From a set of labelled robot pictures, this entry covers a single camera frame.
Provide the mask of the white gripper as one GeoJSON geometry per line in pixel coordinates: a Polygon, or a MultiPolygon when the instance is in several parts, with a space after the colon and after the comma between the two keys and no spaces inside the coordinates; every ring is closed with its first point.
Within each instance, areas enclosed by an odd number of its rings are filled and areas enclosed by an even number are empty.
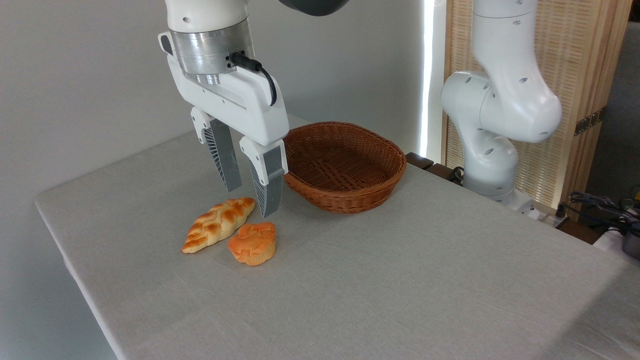
{"type": "Polygon", "coordinates": [[[250,164],[257,203],[263,218],[281,203],[288,173],[285,143],[290,122],[281,96],[274,105],[262,74],[236,68],[219,75],[218,84],[201,84],[183,73],[173,55],[167,56],[179,94],[193,106],[190,118],[199,142],[208,147],[227,192],[242,186],[230,128],[244,135],[239,145],[250,164]]]}

